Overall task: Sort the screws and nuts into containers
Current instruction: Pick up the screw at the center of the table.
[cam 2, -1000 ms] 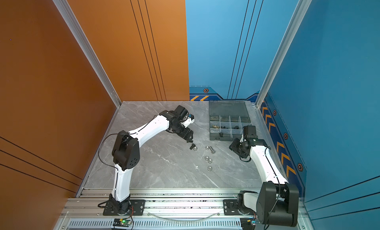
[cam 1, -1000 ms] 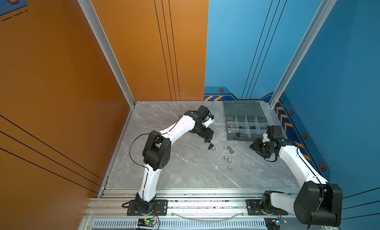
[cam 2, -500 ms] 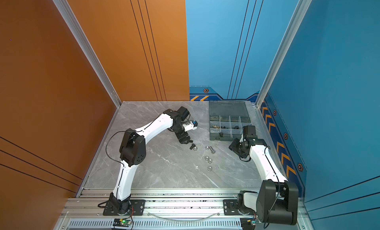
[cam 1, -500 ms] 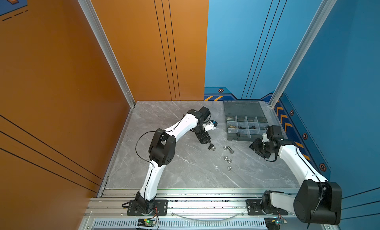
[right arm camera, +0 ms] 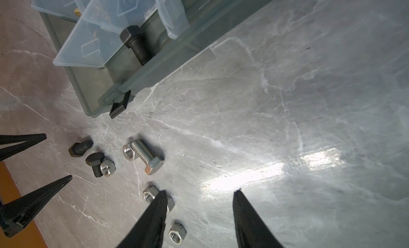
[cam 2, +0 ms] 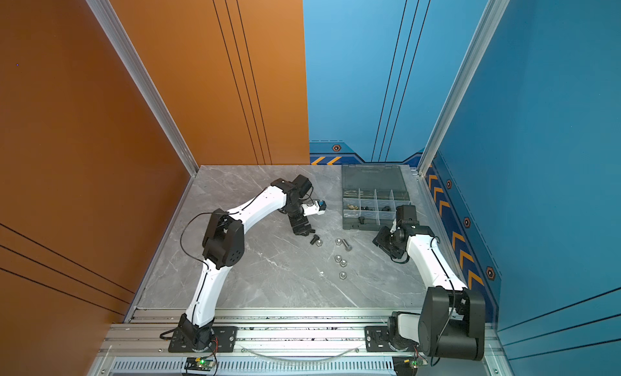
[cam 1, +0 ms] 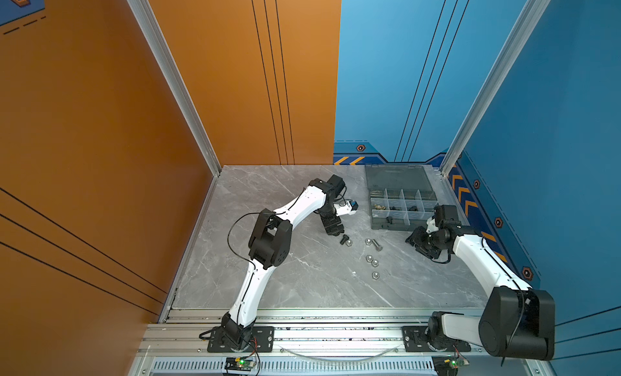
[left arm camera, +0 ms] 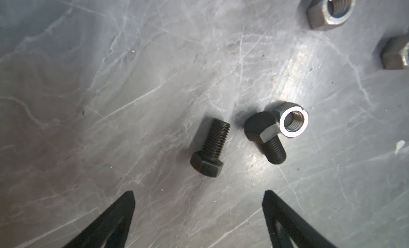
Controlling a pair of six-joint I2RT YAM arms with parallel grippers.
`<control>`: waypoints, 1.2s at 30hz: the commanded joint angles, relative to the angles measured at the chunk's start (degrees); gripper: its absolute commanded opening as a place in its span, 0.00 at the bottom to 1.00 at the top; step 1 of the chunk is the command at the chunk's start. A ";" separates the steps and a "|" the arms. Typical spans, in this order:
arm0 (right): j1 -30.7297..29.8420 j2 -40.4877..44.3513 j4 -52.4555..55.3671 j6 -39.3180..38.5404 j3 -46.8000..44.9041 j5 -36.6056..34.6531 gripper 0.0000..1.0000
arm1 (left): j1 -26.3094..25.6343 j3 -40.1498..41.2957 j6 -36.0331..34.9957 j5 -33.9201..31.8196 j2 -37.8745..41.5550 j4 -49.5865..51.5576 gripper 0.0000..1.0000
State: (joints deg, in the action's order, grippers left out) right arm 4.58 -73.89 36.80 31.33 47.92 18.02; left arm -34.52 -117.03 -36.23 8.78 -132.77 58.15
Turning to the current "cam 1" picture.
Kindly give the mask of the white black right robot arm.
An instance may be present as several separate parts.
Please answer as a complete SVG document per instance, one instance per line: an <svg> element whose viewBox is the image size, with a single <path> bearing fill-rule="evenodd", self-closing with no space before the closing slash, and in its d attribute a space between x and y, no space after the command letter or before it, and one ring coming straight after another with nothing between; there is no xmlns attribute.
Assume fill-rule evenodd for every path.
<svg viewBox="0 0 621 376"><path fill-rule="evenodd" d="M433 262L447 254L460 259L485 291L481 316L436 311L423 333L427 345L451 349L457 343L480 346L500 358L549 361L555 355L556 304L545 290L520 279L488 246L482 233L459 221L455 206L437 206L431 219L407 238Z"/></svg>

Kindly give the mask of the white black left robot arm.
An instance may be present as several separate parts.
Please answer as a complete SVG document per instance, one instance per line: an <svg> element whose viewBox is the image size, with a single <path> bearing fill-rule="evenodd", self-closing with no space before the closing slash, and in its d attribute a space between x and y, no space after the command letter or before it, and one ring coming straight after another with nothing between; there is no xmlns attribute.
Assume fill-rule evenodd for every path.
<svg viewBox="0 0 621 376"><path fill-rule="evenodd" d="M217 329L234 351L254 346L252 329L258 306L273 272L289 256L294 229L308 216L318 214L329 236L344 234L341 216L355 214L357 204L344 199L346 184L341 177L316 178L293 201L275 209L257 212L248 241L247 272L233 306Z"/></svg>

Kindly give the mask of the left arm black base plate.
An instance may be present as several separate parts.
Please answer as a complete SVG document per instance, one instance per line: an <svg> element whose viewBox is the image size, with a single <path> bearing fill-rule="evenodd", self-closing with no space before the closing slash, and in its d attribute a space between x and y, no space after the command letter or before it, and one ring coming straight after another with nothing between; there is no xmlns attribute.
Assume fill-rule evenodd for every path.
<svg viewBox="0 0 621 376"><path fill-rule="evenodd" d="M273 351L275 329L272 326L253 326L242 333L227 332L223 327L216 328L211 334L207 351L209 353L259 353Z"/></svg>

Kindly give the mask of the silver bolt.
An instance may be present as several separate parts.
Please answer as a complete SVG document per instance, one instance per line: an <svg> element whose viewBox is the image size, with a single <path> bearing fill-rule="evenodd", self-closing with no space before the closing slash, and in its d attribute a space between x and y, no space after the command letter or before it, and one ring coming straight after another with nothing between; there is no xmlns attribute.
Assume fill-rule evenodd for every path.
<svg viewBox="0 0 621 376"><path fill-rule="evenodd" d="M376 249L378 252L381 252L381 251L383 250L383 247L382 247L382 246L378 243L378 241L377 241L377 240L372 240L372 243L375 245L375 249Z"/></svg>

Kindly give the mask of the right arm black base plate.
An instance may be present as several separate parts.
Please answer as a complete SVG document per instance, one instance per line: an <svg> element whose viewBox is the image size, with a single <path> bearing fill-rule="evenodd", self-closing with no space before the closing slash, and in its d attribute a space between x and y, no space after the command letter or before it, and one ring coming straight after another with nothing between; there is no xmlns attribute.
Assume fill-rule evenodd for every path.
<svg viewBox="0 0 621 376"><path fill-rule="evenodd" d="M459 352L468 353L472 351L469 343L444 336L432 337L429 327L426 325L412 325L401 328L404 348L407 353L435 353Z"/></svg>

